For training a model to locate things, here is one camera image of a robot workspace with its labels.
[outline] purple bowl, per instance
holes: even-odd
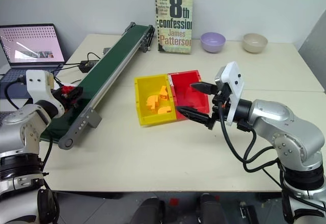
[[[200,37],[202,47],[207,52],[219,52],[225,44],[225,37],[222,34],[215,32],[207,32]]]

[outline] book cover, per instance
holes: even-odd
[[[190,53],[193,0],[155,0],[158,51]]]

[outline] table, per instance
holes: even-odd
[[[89,51],[101,54],[104,47],[112,46],[118,39],[119,36],[88,35],[68,62],[85,60]],[[245,52],[239,42],[227,42],[219,54],[206,53],[198,40],[193,41],[191,55],[158,53],[156,47],[154,42],[150,52],[138,52],[98,104],[96,110],[103,118],[98,128],[87,128],[83,138],[68,151],[54,145],[45,167],[50,172],[47,182],[53,190],[279,190],[263,172],[249,175],[242,169],[218,124],[213,131],[192,121],[141,127],[135,109],[136,76],[198,69],[202,80],[213,82],[221,66],[237,61],[245,80],[244,99],[282,102],[326,135],[326,95],[292,44],[270,43],[261,54]],[[73,82],[84,76],[73,68],[61,71],[58,78]],[[228,130],[235,148],[243,154],[251,135],[234,126]],[[258,138],[253,152],[266,146],[268,142]],[[47,147],[47,142],[40,143],[40,157],[44,158]],[[269,151],[257,160],[257,165],[276,156]],[[268,170],[278,176],[276,167]]]
[[[86,60],[89,51],[101,54],[104,47],[113,46],[119,38],[120,36],[90,34],[68,62]],[[199,40],[193,40],[192,44],[191,54],[159,53],[157,40],[154,38],[151,51],[138,52],[117,82],[120,85],[133,86],[133,79],[137,76],[187,70],[199,70],[203,81],[213,82],[220,67],[237,61],[243,74],[245,90],[324,91],[293,44],[269,43],[258,54],[243,50],[241,42],[227,42],[223,50],[216,54],[204,51]],[[61,71],[58,77],[66,82],[73,82],[81,76],[78,69],[69,69]]]
[[[326,134],[326,95],[316,92],[244,91],[244,99],[280,101]],[[192,121],[142,128],[135,112],[133,87],[113,85],[97,107],[102,121],[88,128],[68,151],[56,145],[45,170],[54,190],[65,191],[277,191],[264,172],[248,174],[231,154],[220,126],[213,131]],[[251,135],[228,132],[243,155]],[[44,156],[48,143],[41,142]],[[269,146],[258,138],[253,152]],[[275,159],[271,150],[257,160]],[[268,169],[278,177],[277,167]]]

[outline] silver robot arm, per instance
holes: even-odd
[[[228,146],[247,172],[278,163],[283,215],[288,223],[326,223],[326,186],[320,151],[324,145],[322,132],[312,123],[296,117],[283,104],[241,99],[244,86],[242,79],[237,63],[231,62],[218,72],[214,85],[206,82],[191,85],[202,93],[214,95],[211,117],[186,106],[178,106],[177,109],[208,129],[220,121]],[[250,160],[237,154],[227,135],[224,121],[227,125],[235,122],[238,129],[252,131],[254,137],[257,134],[268,140],[272,145],[270,149],[276,150],[278,159],[249,170],[246,164]]]
[[[51,73],[28,70],[26,80],[34,104],[5,117],[0,127],[0,223],[50,223],[58,215],[56,200],[44,187],[39,141],[52,118],[63,115],[71,104],[61,89],[56,98],[51,93]]]
[[[296,117],[287,106],[263,100],[252,103],[248,123],[277,152],[282,184],[288,190],[283,192],[284,218],[289,223],[326,223],[324,211],[288,194],[290,191],[297,198],[325,207],[326,185],[320,151],[324,145],[322,132],[312,123]]]

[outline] floor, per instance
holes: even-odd
[[[241,217],[239,202],[254,205],[260,224],[286,224],[282,215],[281,199],[264,203],[251,192],[214,192],[221,203],[229,224],[249,223]],[[60,204],[59,224],[91,224],[130,222],[137,207],[151,197],[166,203],[166,224],[197,224],[196,199],[199,192],[133,192],[124,193],[118,200],[103,199],[72,193],[58,193]]]

